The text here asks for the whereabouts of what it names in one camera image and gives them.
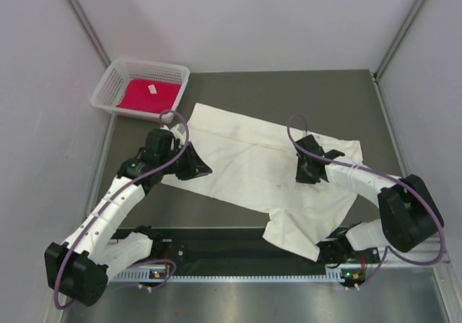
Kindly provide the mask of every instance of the metal floor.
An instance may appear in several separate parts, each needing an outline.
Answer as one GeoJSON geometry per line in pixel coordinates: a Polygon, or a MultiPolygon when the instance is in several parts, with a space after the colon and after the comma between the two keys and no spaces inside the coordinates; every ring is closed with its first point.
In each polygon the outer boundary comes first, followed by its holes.
{"type": "MultiPolygon", "coordinates": [[[[178,110],[188,118],[195,103],[277,124],[286,124],[293,113],[304,113],[314,132],[358,139],[366,165],[400,174],[366,70],[192,74],[178,110]]],[[[144,144],[151,128],[147,121],[116,120],[100,196],[119,165],[144,144]]],[[[377,217],[375,207],[358,199],[344,224],[377,217]]],[[[259,212],[160,185],[130,212],[123,226],[245,227],[264,226],[267,220],[259,212]]],[[[310,283],[170,284],[152,295],[124,288],[92,308],[73,306],[63,319],[66,323],[447,321],[431,268],[384,269],[360,292],[310,283]]]]}
{"type": "Polygon", "coordinates": [[[148,294],[124,288],[87,308],[66,311],[66,323],[441,323],[448,322],[435,276],[383,270],[360,290],[321,284],[170,284],[148,294]]]}

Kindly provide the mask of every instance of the white basket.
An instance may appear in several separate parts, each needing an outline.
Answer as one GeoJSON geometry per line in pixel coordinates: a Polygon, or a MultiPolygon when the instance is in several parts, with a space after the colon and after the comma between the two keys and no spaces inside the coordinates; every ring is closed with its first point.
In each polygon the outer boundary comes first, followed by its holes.
{"type": "MultiPolygon", "coordinates": [[[[117,105],[125,95],[128,83],[133,79],[149,79],[181,85],[180,91],[173,103],[176,110],[189,79],[189,69],[185,66],[158,63],[155,61],[139,61],[136,59],[119,58],[106,69],[103,77],[95,88],[90,99],[91,104],[118,116],[135,117],[148,121],[159,121],[158,113],[118,108],[117,105]]],[[[173,115],[162,117],[162,122],[170,123],[173,115]]]]}

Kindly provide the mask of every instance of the gray wall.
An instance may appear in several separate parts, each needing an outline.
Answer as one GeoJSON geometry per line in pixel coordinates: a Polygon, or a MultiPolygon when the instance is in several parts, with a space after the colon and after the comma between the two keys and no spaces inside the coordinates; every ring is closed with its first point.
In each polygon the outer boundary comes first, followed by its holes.
{"type": "Polygon", "coordinates": [[[43,252],[78,225],[107,116],[104,72],[64,0],[0,0],[0,322],[40,322],[43,252]]]}
{"type": "Polygon", "coordinates": [[[408,167],[427,182],[462,281],[462,0],[429,0],[383,78],[408,167]]]}
{"type": "Polygon", "coordinates": [[[80,0],[111,58],[193,72],[378,67],[413,0],[80,0]]]}

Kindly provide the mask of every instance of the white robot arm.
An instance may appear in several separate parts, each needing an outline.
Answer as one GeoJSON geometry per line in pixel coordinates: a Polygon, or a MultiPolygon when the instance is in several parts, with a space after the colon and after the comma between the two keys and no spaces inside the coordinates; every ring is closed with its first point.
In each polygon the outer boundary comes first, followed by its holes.
{"type": "Polygon", "coordinates": [[[121,165],[109,190],[88,218],[61,244],[52,243],[46,249],[48,286],[54,288],[58,283],[60,293],[93,305],[114,276],[152,253],[154,240],[152,235],[144,234],[143,228],[117,244],[108,245],[131,209],[166,174],[189,180],[210,173],[212,170],[193,145],[185,144],[179,126],[151,130],[145,146],[136,157],[121,165]],[[162,166],[163,170],[154,170],[162,166]]]}
{"type": "MultiPolygon", "coordinates": [[[[307,135],[296,143],[310,153],[336,162],[326,163],[297,150],[297,182],[315,184],[323,179],[361,195],[379,209],[380,219],[355,225],[344,234],[354,251],[393,246],[399,251],[408,252],[437,232],[437,226],[426,209],[400,185],[373,173],[373,170],[359,170],[359,165],[367,167],[354,162],[342,152],[332,150],[325,153],[313,135],[307,135]]],[[[391,177],[415,190],[431,207],[441,226],[444,225],[421,178],[415,175],[391,177]]]]}

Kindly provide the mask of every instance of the cable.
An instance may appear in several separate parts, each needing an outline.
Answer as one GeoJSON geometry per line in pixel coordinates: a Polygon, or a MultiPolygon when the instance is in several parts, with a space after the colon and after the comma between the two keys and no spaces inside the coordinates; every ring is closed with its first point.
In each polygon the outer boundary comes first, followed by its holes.
{"type": "MultiPolygon", "coordinates": [[[[187,146],[189,145],[189,128],[188,128],[188,125],[186,123],[186,120],[183,118],[182,115],[180,115],[178,112],[174,111],[174,110],[165,110],[163,111],[161,114],[160,114],[160,117],[159,117],[159,122],[160,122],[160,126],[163,126],[163,122],[162,122],[162,117],[164,115],[166,115],[167,113],[173,113],[175,116],[177,116],[179,119],[180,119],[180,122],[184,125],[185,127],[185,130],[186,130],[186,139],[185,139],[185,144],[181,147],[180,151],[177,153],[177,155],[175,157],[173,157],[172,159],[170,159],[169,161],[167,161],[166,163],[162,164],[161,166],[155,168],[155,169],[152,169],[151,171],[147,171],[146,173],[138,176],[137,178],[134,178],[133,180],[131,180],[130,182],[128,182],[127,184],[124,184],[118,191],[116,191],[112,197],[101,207],[101,209],[98,211],[98,215],[101,215],[107,208],[108,206],[110,205],[110,202],[113,201],[116,197],[118,197],[118,195],[120,193],[122,193],[125,189],[127,189],[128,187],[130,187],[132,184],[135,184],[136,182],[142,180],[143,178],[146,178],[147,176],[151,176],[155,173],[158,173],[159,171],[162,171],[164,170],[166,167],[172,165],[178,158],[181,157],[181,155],[183,155],[183,153],[186,151],[186,148],[187,146]]],[[[66,256],[64,256],[64,259],[61,263],[61,266],[59,267],[59,271],[58,271],[58,274],[56,276],[56,281],[55,281],[55,285],[54,285],[54,288],[53,288],[53,300],[54,300],[54,303],[55,303],[55,306],[58,310],[64,310],[66,308],[68,308],[70,305],[73,304],[74,300],[70,300],[70,302],[64,304],[64,305],[61,305],[59,303],[59,285],[61,284],[61,280],[63,279],[63,274],[64,274],[64,269],[66,268],[66,265],[69,261],[69,258],[71,257],[72,255],[72,252],[75,250],[75,248],[77,247],[77,245],[79,245],[80,241],[83,239],[85,233],[92,227],[92,225],[97,221],[97,217],[93,217],[93,219],[91,219],[89,221],[89,223],[85,226],[85,228],[82,229],[82,232],[80,233],[79,236],[77,236],[75,242],[69,247],[69,250],[67,251],[66,253],[66,256]]]]}
{"type": "Polygon", "coordinates": [[[366,273],[367,270],[366,257],[364,254],[361,254],[361,270],[363,273],[366,273]]]}
{"type": "Polygon", "coordinates": [[[368,283],[370,283],[370,281],[371,281],[375,276],[377,276],[377,274],[378,274],[380,268],[382,267],[383,263],[385,263],[385,258],[387,257],[388,250],[390,250],[390,247],[385,247],[385,251],[383,252],[382,259],[379,261],[377,267],[374,269],[374,271],[372,271],[372,274],[370,274],[369,277],[366,278],[365,281],[364,281],[363,283],[361,283],[360,285],[358,285],[358,288],[364,288],[368,283]]]}
{"type": "MultiPolygon", "coordinates": [[[[324,158],[324,157],[321,157],[320,155],[316,155],[314,153],[311,153],[311,152],[308,152],[307,150],[305,150],[304,148],[302,148],[301,146],[299,146],[296,141],[294,140],[294,138],[292,137],[292,134],[290,132],[290,127],[293,123],[293,120],[295,119],[295,117],[301,117],[301,119],[303,120],[303,123],[305,125],[305,128],[304,130],[307,132],[308,131],[308,122],[306,120],[306,118],[297,113],[295,115],[292,115],[289,119],[289,122],[287,124],[287,136],[289,137],[290,139],[290,142],[294,145],[294,147],[299,150],[301,153],[304,153],[306,155],[309,155],[310,157],[312,158],[315,158],[317,160],[320,160],[320,161],[323,161],[323,162],[326,162],[326,163],[331,163],[331,164],[336,164],[336,165],[340,165],[340,166],[344,166],[346,168],[351,168],[353,166],[356,166],[355,164],[348,164],[348,163],[343,163],[343,162],[339,162],[337,160],[332,160],[332,159],[328,159],[328,158],[324,158]]],[[[398,257],[399,259],[409,263],[409,264],[412,264],[412,265],[434,265],[434,264],[437,264],[444,256],[444,253],[445,253],[445,250],[446,250],[446,239],[445,239],[445,234],[443,232],[443,227],[441,226],[441,223],[440,221],[438,220],[436,214],[433,212],[432,208],[428,205],[428,203],[424,200],[424,198],[422,198],[420,196],[419,193],[417,193],[412,187],[410,187],[408,184],[405,184],[404,182],[398,180],[397,178],[394,178],[390,175],[388,175],[387,173],[382,173],[381,171],[378,171],[378,170],[375,170],[375,169],[371,169],[371,168],[368,168],[366,166],[358,166],[357,167],[357,170],[362,170],[362,171],[365,171],[367,173],[373,173],[374,175],[378,175],[378,176],[381,176],[383,178],[386,178],[387,180],[395,183],[395,184],[398,184],[399,186],[405,188],[409,193],[411,193],[421,204],[422,206],[425,208],[425,210],[427,211],[427,213],[429,214],[429,216],[432,218],[433,220],[433,223],[436,225],[436,228],[437,228],[437,231],[438,231],[438,235],[440,236],[440,251],[438,252],[438,255],[433,259],[433,260],[430,260],[428,262],[418,262],[418,261],[415,261],[415,260],[412,260],[412,259],[407,259],[406,257],[403,257],[401,256],[395,249],[392,249],[391,247],[387,247],[387,249],[385,250],[385,255],[388,253],[388,250],[393,253],[396,257],[398,257]]]]}
{"type": "Polygon", "coordinates": [[[144,265],[163,264],[163,263],[168,263],[168,264],[172,265],[173,268],[171,269],[171,271],[168,272],[168,276],[161,283],[159,283],[155,287],[152,287],[152,290],[158,290],[158,289],[164,287],[167,284],[167,281],[175,274],[176,263],[173,260],[171,260],[171,259],[150,259],[150,260],[147,260],[145,262],[135,263],[135,264],[131,265],[130,267],[142,267],[144,265]]]}

